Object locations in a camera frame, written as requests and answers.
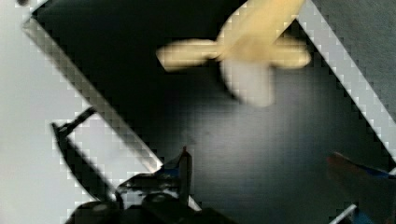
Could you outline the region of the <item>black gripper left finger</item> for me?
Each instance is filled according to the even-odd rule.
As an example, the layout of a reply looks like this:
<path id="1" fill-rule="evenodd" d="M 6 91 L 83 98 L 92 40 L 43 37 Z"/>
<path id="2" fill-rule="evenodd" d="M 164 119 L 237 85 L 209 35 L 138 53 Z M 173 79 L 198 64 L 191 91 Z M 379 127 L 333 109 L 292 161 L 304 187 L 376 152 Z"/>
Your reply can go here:
<path id="1" fill-rule="evenodd" d="M 157 172 L 135 175 L 78 206 L 64 224 L 237 224 L 213 208 L 191 208 L 191 171 L 191 155 L 182 149 Z"/>

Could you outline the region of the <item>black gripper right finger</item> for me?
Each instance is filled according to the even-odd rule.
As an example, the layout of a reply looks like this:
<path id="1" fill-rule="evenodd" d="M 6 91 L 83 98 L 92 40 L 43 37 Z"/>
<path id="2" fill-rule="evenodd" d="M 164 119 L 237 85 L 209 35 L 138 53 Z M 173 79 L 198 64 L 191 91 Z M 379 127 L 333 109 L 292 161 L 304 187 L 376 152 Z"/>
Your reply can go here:
<path id="1" fill-rule="evenodd" d="M 326 159 L 336 186 L 374 224 L 395 224 L 395 175 L 334 152 Z"/>

